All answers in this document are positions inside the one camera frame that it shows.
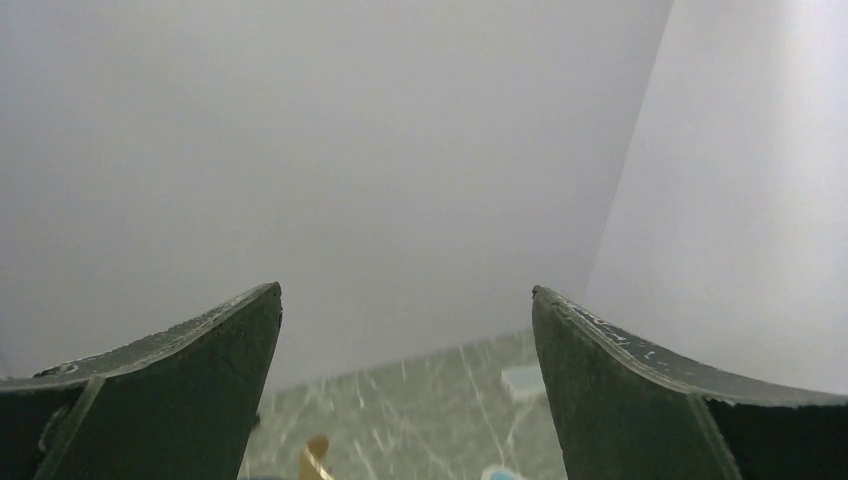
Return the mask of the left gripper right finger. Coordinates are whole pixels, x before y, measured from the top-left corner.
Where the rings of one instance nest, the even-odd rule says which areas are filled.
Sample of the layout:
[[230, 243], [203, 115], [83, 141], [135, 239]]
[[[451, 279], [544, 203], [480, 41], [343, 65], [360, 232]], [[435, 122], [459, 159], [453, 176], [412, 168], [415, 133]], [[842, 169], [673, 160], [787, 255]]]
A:
[[717, 369], [535, 286], [532, 329], [571, 479], [843, 479], [847, 399]]

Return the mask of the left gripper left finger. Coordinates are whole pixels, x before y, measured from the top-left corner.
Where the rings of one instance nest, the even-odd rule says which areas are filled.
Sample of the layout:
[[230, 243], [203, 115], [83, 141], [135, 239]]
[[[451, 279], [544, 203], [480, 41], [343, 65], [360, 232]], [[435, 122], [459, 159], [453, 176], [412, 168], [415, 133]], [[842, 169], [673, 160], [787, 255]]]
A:
[[265, 283], [164, 331], [1, 383], [5, 479], [234, 479], [282, 325]]

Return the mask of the blue correction tape blister pack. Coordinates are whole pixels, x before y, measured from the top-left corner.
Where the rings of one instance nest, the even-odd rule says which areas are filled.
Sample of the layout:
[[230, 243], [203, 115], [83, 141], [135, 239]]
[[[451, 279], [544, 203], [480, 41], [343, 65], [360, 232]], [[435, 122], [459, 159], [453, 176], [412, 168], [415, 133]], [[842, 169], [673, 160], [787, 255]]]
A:
[[526, 480], [526, 478], [505, 466], [490, 465], [482, 470], [480, 480]]

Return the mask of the brown cardboard express box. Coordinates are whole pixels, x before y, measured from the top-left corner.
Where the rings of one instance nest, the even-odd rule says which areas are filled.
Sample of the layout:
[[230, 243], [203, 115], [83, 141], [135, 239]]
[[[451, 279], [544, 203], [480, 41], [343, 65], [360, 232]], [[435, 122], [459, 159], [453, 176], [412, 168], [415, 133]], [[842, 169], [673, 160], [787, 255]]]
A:
[[308, 439], [299, 452], [299, 480], [334, 480], [331, 469], [325, 464], [330, 446], [329, 438], [318, 434]]

